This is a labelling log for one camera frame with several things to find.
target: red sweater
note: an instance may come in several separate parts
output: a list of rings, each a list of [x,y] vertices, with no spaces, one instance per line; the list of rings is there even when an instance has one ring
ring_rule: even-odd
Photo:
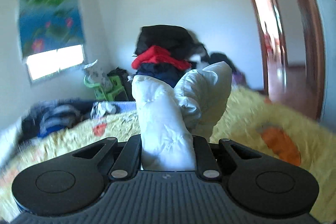
[[[142,63],[169,63],[179,70],[187,70],[191,67],[191,64],[186,60],[172,58],[168,50],[159,46],[151,46],[147,51],[140,54],[132,62],[132,68],[138,69]]]

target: doorway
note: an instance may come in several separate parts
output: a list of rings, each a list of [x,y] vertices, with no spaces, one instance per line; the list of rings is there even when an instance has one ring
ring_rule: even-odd
[[[252,0],[252,4],[259,23],[265,93],[272,101],[318,119],[324,43],[316,1]]]

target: yellow bedsheet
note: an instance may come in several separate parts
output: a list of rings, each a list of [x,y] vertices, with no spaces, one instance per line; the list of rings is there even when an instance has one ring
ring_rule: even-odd
[[[11,221],[19,213],[11,195],[11,183],[23,169],[56,156],[76,150],[102,138],[114,136],[126,141],[139,134],[137,113],[110,115],[106,119],[105,133],[95,136],[92,127],[96,122],[84,121],[70,130],[51,134],[30,150],[17,155],[0,174],[0,219]],[[211,142],[230,138],[252,149],[272,155],[261,139],[259,129],[266,123],[282,127],[301,153],[301,167],[311,172],[319,182],[320,194],[312,214],[319,221],[336,219],[336,136],[301,114],[278,104],[264,103],[264,97],[239,88],[233,90],[227,110],[214,127]]]

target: tiled floor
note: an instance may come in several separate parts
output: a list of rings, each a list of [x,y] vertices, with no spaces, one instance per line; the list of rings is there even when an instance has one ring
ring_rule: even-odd
[[[305,68],[284,70],[275,62],[268,63],[268,92],[271,101],[316,119],[316,97],[306,84]]]

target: window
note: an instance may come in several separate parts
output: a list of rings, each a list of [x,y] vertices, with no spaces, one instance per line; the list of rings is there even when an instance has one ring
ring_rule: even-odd
[[[82,64],[84,51],[82,45],[41,52],[27,57],[27,67],[32,81],[59,73],[67,68]]]

